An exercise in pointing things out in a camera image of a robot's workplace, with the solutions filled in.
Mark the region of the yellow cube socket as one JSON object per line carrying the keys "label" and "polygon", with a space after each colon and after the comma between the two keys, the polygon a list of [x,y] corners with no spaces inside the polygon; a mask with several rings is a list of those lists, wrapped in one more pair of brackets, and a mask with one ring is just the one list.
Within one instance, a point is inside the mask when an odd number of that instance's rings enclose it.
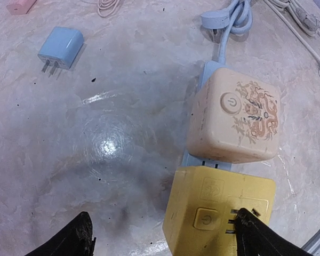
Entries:
{"label": "yellow cube socket", "polygon": [[163,222],[172,255],[236,255],[234,219],[246,208],[269,223],[274,180],[207,166],[176,170]]}

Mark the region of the small blue plug adapter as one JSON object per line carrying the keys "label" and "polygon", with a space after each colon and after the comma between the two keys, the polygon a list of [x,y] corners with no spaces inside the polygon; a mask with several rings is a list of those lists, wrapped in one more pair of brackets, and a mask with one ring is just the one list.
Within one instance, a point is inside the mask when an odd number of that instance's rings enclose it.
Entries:
{"label": "small blue plug adapter", "polygon": [[50,75],[58,68],[70,69],[83,44],[84,36],[79,30],[54,27],[37,55],[44,63],[42,72],[48,67],[51,67]]}

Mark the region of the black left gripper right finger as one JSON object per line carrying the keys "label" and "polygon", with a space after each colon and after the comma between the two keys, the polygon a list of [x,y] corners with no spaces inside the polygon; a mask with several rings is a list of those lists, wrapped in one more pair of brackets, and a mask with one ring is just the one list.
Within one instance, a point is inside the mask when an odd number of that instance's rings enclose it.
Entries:
{"label": "black left gripper right finger", "polygon": [[310,254],[280,237],[253,213],[238,210],[234,220],[237,255],[309,256]]}

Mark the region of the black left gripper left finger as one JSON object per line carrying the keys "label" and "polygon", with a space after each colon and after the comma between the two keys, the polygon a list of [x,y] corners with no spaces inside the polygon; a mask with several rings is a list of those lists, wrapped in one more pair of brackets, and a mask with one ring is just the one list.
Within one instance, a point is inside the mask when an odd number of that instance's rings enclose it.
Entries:
{"label": "black left gripper left finger", "polygon": [[47,242],[26,256],[94,255],[96,238],[88,212],[82,211]]}

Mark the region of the blue power strip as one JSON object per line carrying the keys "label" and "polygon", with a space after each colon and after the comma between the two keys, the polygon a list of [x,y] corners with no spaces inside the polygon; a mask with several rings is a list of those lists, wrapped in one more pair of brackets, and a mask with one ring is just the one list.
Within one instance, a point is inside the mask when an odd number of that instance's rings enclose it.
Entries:
{"label": "blue power strip", "polygon": [[[207,61],[204,64],[203,71],[199,76],[199,81],[197,85],[197,92],[204,86],[207,80],[212,76],[212,74],[219,68],[226,67],[223,64],[220,64],[216,61]],[[183,157],[181,161],[181,166],[207,166],[215,169],[220,170],[231,170],[231,163],[221,162],[218,160],[210,159],[210,158],[203,158],[191,155],[188,150],[185,148],[183,152]]]}

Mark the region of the beige cube socket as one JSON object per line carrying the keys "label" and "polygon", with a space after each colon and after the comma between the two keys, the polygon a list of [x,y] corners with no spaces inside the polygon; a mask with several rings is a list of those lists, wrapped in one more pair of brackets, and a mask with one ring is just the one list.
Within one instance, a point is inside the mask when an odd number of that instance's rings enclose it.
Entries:
{"label": "beige cube socket", "polygon": [[272,159],[279,146],[279,107],[274,86],[219,68],[195,96],[187,150],[234,164]]}

